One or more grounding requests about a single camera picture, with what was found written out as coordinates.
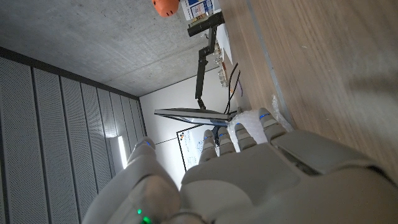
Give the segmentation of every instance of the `acoustic wall panel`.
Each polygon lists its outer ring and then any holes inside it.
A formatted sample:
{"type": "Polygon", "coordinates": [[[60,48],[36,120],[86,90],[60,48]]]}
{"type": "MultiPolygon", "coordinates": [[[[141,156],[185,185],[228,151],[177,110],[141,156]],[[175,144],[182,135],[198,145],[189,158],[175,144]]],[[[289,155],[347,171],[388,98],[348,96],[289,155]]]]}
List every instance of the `acoustic wall panel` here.
{"type": "Polygon", "coordinates": [[[5,209],[4,209],[4,195],[2,191],[2,178],[0,178],[0,223],[6,223],[6,214],[5,214],[5,209]]]}
{"type": "Polygon", "coordinates": [[[78,82],[62,77],[61,87],[77,189],[78,209],[80,220],[83,220],[88,207],[97,194],[83,99],[78,82]]]}
{"type": "Polygon", "coordinates": [[[141,119],[141,110],[139,109],[139,104],[136,100],[130,99],[130,105],[132,117],[136,127],[137,138],[140,140],[144,137],[144,124],[141,119]]]}
{"type": "Polygon", "coordinates": [[[123,170],[122,157],[119,149],[118,137],[109,138],[109,148],[113,155],[114,171],[118,174],[123,170]]]}
{"type": "Polygon", "coordinates": [[[120,98],[122,100],[122,108],[123,108],[124,120],[126,121],[127,134],[129,136],[130,151],[132,152],[134,146],[137,143],[136,128],[134,127],[134,120],[132,119],[129,98],[125,96],[120,96],[120,98]]]}
{"type": "Polygon", "coordinates": [[[4,58],[0,115],[10,222],[48,223],[30,67],[4,58]]]}
{"type": "Polygon", "coordinates": [[[81,84],[98,190],[112,179],[96,88],[81,84]]]}
{"type": "MultiPolygon", "coordinates": [[[[109,138],[114,138],[117,136],[116,125],[114,123],[114,117],[112,111],[111,97],[108,91],[99,88],[97,88],[97,94],[98,94],[99,108],[102,115],[102,122],[104,126],[106,147],[110,149],[111,145],[109,138]]],[[[114,177],[116,173],[114,170],[113,156],[111,150],[108,150],[108,157],[111,166],[111,174],[112,177],[114,177]]]]}
{"type": "Polygon", "coordinates": [[[120,95],[111,93],[111,102],[112,102],[114,120],[116,123],[116,131],[118,136],[123,137],[124,149],[126,150],[126,157],[127,159],[129,159],[129,156],[131,154],[129,136],[127,135],[126,123],[124,121],[120,95]]]}
{"type": "Polygon", "coordinates": [[[147,130],[145,128],[144,117],[142,116],[141,102],[136,100],[136,103],[137,103],[137,108],[138,108],[139,119],[141,121],[142,134],[144,136],[147,136],[147,130]]]}
{"type": "Polygon", "coordinates": [[[75,187],[58,75],[34,69],[52,223],[78,223],[75,187]]]}

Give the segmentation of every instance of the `monitor arm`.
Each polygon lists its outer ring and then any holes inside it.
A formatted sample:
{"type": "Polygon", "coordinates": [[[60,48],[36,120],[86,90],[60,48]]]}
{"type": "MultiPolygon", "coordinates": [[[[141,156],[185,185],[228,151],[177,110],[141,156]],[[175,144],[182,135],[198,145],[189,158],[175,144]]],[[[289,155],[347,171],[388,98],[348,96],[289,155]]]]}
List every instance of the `monitor arm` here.
{"type": "Polygon", "coordinates": [[[200,109],[203,110],[206,109],[205,104],[201,100],[201,96],[203,93],[203,81],[205,79],[205,70],[206,70],[206,65],[208,63],[208,61],[206,60],[206,56],[214,52],[214,47],[216,44],[217,27],[223,23],[225,23],[225,21],[222,12],[217,12],[216,14],[210,16],[207,20],[188,29],[188,34],[190,37],[199,34],[204,30],[209,29],[208,46],[199,50],[197,87],[195,93],[195,99],[198,100],[199,107],[200,109]]]}

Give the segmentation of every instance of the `white robotic hand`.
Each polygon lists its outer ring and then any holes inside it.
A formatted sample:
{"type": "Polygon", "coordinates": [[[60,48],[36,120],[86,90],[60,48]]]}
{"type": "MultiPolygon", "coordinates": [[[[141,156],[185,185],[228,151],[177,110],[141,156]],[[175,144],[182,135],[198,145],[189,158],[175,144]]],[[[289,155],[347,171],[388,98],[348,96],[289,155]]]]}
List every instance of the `white robotic hand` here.
{"type": "Polygon", "coordinates": [[[205,131],[199,165],[179,191],[144,138],[83,223],[396,223],[398,189],[377,162],[316,134],[287,133],[264,108],[259,122],[268,143],[237,124],[236,153],[220,128],[220,157],[205,131]]]}

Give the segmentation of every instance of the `box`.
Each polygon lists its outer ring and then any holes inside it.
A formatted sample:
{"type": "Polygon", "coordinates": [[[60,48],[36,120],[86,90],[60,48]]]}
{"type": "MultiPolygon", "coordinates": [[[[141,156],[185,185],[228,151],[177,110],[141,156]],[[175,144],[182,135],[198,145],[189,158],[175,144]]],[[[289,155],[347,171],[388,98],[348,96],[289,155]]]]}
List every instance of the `box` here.
{"type": "Polygon", "coordinates": [[[188,21],[202,14],[209,15],[213,13],[211,0],[181,0],[181,6],[188,21]]]}

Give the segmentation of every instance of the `whiteboard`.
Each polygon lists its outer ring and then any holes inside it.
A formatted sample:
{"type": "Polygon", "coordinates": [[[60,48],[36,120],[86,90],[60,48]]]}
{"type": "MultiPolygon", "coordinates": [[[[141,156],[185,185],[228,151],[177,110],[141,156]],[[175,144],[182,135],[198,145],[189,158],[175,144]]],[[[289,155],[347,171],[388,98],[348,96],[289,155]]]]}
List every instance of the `whiteboard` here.
{"type": "MultiPolygon", "coordinates": [[[[214,126],[212,125],[198,125],[177,132],[185,171],[198,165],[200,154],[203,150],[203,135],[207,129],[212,130],[213,128],[214,126]]],[[[220,151],[218,147],[216,147],[216,153],[219,156],[220,151]]]]}

